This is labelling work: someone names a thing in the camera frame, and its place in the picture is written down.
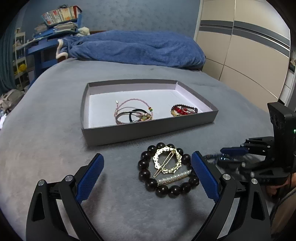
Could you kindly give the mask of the right hand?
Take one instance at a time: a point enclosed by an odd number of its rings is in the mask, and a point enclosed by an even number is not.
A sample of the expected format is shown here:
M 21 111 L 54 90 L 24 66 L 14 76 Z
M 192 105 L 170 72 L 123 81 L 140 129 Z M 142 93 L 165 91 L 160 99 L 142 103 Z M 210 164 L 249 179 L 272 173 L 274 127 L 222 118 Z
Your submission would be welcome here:
M 274 196 L 282 191 L 289 192 L 293 188 L 295 188 L 295 173 L 290 174 L 284 184 L 277 186 L 267 186 L 266 192 L 269 196 Z

